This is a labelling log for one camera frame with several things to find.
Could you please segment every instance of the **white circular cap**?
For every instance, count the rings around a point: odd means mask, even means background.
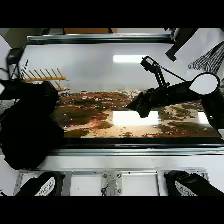
[[[215,91],[218,84],[219,82],[216,76],[205,73],[194,79],[190,86],[190,90],[201,95],[206,95]]]

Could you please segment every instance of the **white disc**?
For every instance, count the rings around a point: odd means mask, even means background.
[[[219,82],[216,76],[206,73],[199,75],[194,79],[190,86],[190,90],[201,95],[206,95],[215,91],[218,84]]]

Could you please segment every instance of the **reflective surface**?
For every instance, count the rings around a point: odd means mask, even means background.
[[[156,88],[156,78],[140,65],[141,57],[151,56],[163,67],[186,80],[187,65],[173,63],[165,52],[170,44],[62,44],[27,46],[21,65],[27,71],[61,72],[57,81],[65,91],[54,118],[71,138],[162,138],[219,137],[208,124],[199,102],[167,106],[141,119],[126,105],[140,91]],[[163,72],[171,85],[180,83]]]

